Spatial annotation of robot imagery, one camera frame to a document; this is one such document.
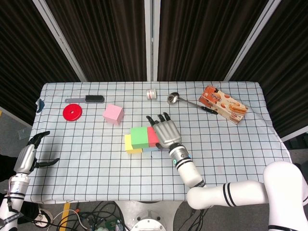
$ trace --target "black curtain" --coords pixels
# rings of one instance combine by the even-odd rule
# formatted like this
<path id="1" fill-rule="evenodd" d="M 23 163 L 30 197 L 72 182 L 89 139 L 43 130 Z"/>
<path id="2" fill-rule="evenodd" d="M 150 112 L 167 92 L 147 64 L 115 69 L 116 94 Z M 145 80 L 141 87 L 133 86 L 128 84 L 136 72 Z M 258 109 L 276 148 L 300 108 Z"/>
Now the black curtain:
<path id="1" fill-rule="evenodd" d="M 146 81 L 144 0 L 47 0 L 88 81 Z"/>
<path id="2" fill-rule="evenodd" d="M 32 124 L 45 83 L 79 79 L 32 0 L 1 0 L 0 22 L 0 106 Z"/>
<path id="3" fill-rule="evenodd" d="M 308 1 L 283 0 L 231 81 L 259 82 L 280 137 L 308 125 Z"/>
<path id="4" fill-rule="evenodd" d="M 162 0 L 158 80 L 223 80 L 267 2 Z"/>

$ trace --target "spoon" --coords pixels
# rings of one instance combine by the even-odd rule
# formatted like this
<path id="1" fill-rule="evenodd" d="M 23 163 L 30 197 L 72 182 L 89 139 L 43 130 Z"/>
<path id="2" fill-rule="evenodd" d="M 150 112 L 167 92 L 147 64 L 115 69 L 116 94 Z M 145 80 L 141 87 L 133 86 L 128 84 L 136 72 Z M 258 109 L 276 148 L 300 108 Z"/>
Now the spoon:
<path id="1" fill-rule="evenodd" d="M 197 105 L 195 103 L 192 103 L 192 102 L 189 102 L 183 98 L 180 97 L 180 95 L 177 93 L 177 92 L 173 92 L 171 93 L 168 98 L 167 98 L 167 103 L 168 104 L 174 104 L 176 103 L 177 101 L 184 101 L 186 103 L 189 103 L 189 104 L 192 104 L 196 107 L 199 107 L 200 109 L 204 110 L 204 111 L 207 111 L 207 112 L 210 112 L 210 113 L 213 113 L 213 114 L 218 114 L 216 111 L 212 110 L 212 109 L 209 109 L 208 107 L 203 107 L 203 106 L 200 106 L 200 105 Z"/>

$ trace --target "yellow tape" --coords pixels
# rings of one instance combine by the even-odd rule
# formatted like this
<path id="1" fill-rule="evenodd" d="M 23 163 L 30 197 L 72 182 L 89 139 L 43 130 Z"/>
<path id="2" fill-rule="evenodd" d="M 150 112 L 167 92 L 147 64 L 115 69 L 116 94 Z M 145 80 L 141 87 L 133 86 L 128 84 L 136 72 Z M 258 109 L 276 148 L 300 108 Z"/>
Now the yellow tape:
<path id="1" fill-rule="evenodd" d="M 64 206 L 63 206 L 64 212 L 62 213 L 62 219 L 63 219 L 62 220 L 62 224 L 63 224 L 62 226 L 65 226 L 65 227 L 66 227 L 66 222 L 67 222 L 67 218 L 68 218 L 67 216 L 68 216 L 68 213 L 69 213 L 69 211 L 66 211 L 66 210 L 69 209 L 70 205 L 71 205 L 70 203 L 65 203 Z"/>

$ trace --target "foam block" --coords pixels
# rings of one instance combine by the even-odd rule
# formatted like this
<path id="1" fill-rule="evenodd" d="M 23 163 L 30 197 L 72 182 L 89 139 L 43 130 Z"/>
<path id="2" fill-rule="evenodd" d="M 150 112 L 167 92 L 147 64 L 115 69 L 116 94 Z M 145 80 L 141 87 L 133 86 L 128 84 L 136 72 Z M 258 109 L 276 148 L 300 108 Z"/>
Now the foam block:
<path id="1" fill-rule="evenodd" d="M 131 135 L 125 135 L 125 151 L 129 154 L 142 153 L 141 148 L 133 149 L 131 146 Z"/>
<path id="2" fill-rule="evenodd" d="M 124 111 L 122 107 L 113 104 L 108 104 L 103 114 L 103 117 L 109 123 L 120 125 L 123 115 Z"/>
<path id="3" fill-rule="evenodd" d="M 146 152 L 160 151 L 160 149 L 158 149 L 157 147 L 149 147 L 149 148 L 143 148 L 142 151 L 146 153 Z"/>
<path id="4" fill-rule="evenodd" d="M 156 147 L 156 143 L 159 143 L 158 137 L 153 127 L 148 127 L 148 140 L 150 147 Z"/>
<path id="5" fill-rule="evenodd" d="M 131 128 L 130 134 L 133 149 L 149 147 L 147 127 Z"/>

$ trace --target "grid pattern tablecloth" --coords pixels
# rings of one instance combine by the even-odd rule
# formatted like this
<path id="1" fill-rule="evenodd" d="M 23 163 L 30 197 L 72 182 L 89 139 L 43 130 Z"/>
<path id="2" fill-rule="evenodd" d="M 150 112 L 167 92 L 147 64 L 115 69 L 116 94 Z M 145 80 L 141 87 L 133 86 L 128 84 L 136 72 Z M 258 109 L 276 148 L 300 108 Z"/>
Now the grid pattern tablecloth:
<path id="1" fill-rule="evenodd" d="M 184 102 L 169 106 L 169 93 L 177 91 L 197 102 L 212 84 L 249 107 L 235 125 L 220 115 L 206 113 Z M 148 101 L 145 90 L 156 89 L 157 100 Z M 82 116 L 66 121 L 66 98 L 103 95 L 105 103 L 80 103 Z M 263 182 L 265 166 L 290 161 L 289 153 L 272 127 L 258 83 L 254 82 L 102 82 L 50 83 L 40 98 L 45 107 L 35 117 L 31 136 L 49 130 L 37 151 L 37 159 L 60 158 L 49 168 L 35 169 L 26 200 L 43 203 L 97 200 L 185 200 L 186 188 L 167 151 L 127 154 L 124 135 L 131 127 L 149 126 L 167 112 L 179 128 L 183 144 L 208 186 L 232 181 Z M 106 105 L 124 107 L 120 126 L 104 121 Z"/>

